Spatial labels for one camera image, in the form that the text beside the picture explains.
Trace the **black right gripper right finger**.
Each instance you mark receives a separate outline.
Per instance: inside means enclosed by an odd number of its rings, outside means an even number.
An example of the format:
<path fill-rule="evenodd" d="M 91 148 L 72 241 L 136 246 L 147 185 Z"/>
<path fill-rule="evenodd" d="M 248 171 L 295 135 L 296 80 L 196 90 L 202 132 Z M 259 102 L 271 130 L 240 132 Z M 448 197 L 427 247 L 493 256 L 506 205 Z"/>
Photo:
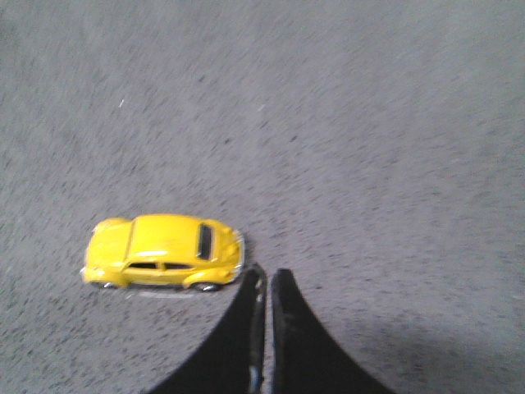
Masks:
<path fill-rule="evenodd" d="M 291 270 L 272 279 L 274 393 L 391 393 L 331 337 L 308 306 Z"/>

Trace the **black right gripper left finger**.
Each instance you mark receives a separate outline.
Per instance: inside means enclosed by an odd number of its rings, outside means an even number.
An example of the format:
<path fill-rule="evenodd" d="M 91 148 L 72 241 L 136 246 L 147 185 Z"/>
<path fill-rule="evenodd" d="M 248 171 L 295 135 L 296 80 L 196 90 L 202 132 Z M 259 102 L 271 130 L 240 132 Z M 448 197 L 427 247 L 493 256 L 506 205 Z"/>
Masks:
<path fill-rule="evenodd" d="M 230 306 L 199 348 L 152 393 L 259 393 L 263 383 L 267 276 L 245 271 Z"/>

